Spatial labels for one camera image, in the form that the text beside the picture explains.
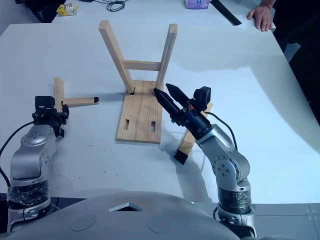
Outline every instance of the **white table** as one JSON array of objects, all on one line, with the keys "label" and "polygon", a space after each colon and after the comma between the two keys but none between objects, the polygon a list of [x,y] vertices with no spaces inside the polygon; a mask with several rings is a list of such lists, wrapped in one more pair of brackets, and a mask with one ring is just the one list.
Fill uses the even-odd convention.
[{"label": "white table", "polygon": [[[112,27],[126,59],[160,60],[167,24],[113,22]],[[190,97],[197,88],[211,87],[213,112],[232,127],[251,164],[253,202],[319,202],[320,127],[272,33],[227,25],[178,28],[164,81]],[[70,109],[50,168],[53,197],[144,190],[218,201],[210,163],[197,146],[183,166],[171,157],[185,129],[172,124],[166,112],[160,145],[115,141],[125,87],[96,23],[11,25],[0,37],[0,52],[1,145],[32,119],[35,96],[53,94],[54,77],[65,81],[67,98],[100,98],[99,105]],[[136,80],[157,75],[131,73]],[[7,174],[27,131],[1,156]],[[1,178],[1,192],[6,191]]]},{"label": "white table", "polygon": [[[254,25],[248,21],[248,12],[257,6],[260,0],[221,0],[224,6],[233,13],[242,24],[239,28]],[[129,0],[125,8],[117,12],[109,12],[106,5],[99,2],[66,0],[66,4],[75,3],[79,6],[77,15],[61,16],[53,23],[96,23],[101,20],[123,23],[174,23],[188,25],[222,25],[231,23],[218,10],[209,4],[208,9],[187,9],[185,0]]]}]

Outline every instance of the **black cable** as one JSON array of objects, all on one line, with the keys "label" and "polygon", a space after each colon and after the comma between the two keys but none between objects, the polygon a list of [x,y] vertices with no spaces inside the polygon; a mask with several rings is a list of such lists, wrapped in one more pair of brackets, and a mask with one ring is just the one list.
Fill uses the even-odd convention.
[{"label": "black cable", "polygon": [[216,206],[215,209],[213,210],[213,218],[214,218],[214,220],[217,220],[217,219],[216,219],[216,212],[217,212],[217,210],[218,210],[218,206]]},{"label": "black cable", "polygon": [[94,0],[95,2],[97,3],[101,3],[101,4],[106,4],[106,9],[109,11],[109,12],[118,12],[120,11],[121,9],[124,9],[125,6],[126,6],[126,2],[128,0],[115,0],[115,1],[108,1],[108,0],[101,0],[101,1],[97,1],[97,0]]},{"label": "black cable", "polygon": [[[26,123],[25,125],[22,125],[21,127],[19,127],[17,130],[15,130],[11,136],[5,141],[5,143],[3,144],[1,150],[0,150],[0,157],[1,157],[1,154],[2,152],[4,151],[5,147],[8,145],[8,143],[10,142],[10,140],[14,137],[14,135],[16,135],[17,132],[19,132],[21,129],[23,129],[24,127],[30,125],[30,124],[33,124],[34,121],[31,121],[31,122],[28,122]],[[5,182],[6,182],[6,185],[7,187],[11,187],[11,184],[10,184],[10,181],[9,181],[9,178],[7,177],[7,175],[5,174],[5,172],[2,170],[2,168],[0,167],[0,173],[2,175],[2,177],[4,178]]]},{"label": "black cable", "polygon": [[238,146],[237,146],[237,142],[236,142],[236,137],[235,137],[235,134],[234,134],[234,132],[232,131],[231,127],[230,127],[228,124],[226,124],[224,121],[222,121],[217,115],[213,114],[212,112],[205,111],[204,113],[214,116],[218,121],[220,121],[222,124],[224,124],[224,125],[229,129],[229,131],[231,132],[231,135],[232,135],[234,147],[235,147],[236,150],[238,150]]}]

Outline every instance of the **wooden board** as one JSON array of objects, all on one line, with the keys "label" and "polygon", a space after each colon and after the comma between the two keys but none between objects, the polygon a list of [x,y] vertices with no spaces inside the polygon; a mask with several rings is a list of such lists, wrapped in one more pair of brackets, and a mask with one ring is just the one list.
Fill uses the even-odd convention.
[{"label": "wooden board", "polygon": [[161,67],[161,62],[159,61],[123,60],[122,64],[125,69],[146,70],[146,71],[159,71]]},{"label": "wooden board", "polygon": [[162,106],[154,96],[155,81],[134,80],[134,95],[126,92],[117,141],[160,144]]}]

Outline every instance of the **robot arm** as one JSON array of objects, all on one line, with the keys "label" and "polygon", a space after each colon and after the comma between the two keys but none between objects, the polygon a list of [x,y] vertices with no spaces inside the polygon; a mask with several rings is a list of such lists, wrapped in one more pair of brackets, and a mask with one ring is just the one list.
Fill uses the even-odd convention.
[{"label": "robot arm", "polygon": [[12,157],[11,187],[7,194],[8,232],[24,221],[46,215],[50,209],[51,157],[57,151],[56,138],[64,137],[61,124],[66,124],[69,116],[68,106],[63,106],[63,112],[57,112],[54,105],[55,99],[51,96],[35,97],[34,126],[22,137],[21,146]]},{"label": "robot arm", "polygon": [[201,114],[210,101],[211,89],[202,87],[189,99],[178,87],[166,84],[170,95],[182,105],[179,109],[171,97],[155,88],[158,102],[170,114],[173,123],[185,126],[210,160],[218,186],[218,215],[232,231],[245,236],[257,236],[254,210],[251,207],[251,186],[248,160],[234,147],[230,137]]}]

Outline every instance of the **person's arm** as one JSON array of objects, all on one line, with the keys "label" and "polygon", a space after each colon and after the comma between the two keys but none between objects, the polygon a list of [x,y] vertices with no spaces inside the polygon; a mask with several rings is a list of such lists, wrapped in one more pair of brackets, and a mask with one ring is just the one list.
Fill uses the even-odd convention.
[{"label": "person's arm", "polygon": [[276,0],[262,0],[260,5],[252,9],[247,19],[250,20],[252,17],[255,18],[255,26],[257,29],[268,31],[272,29],[272,15],[271,9],[275,4]]}]

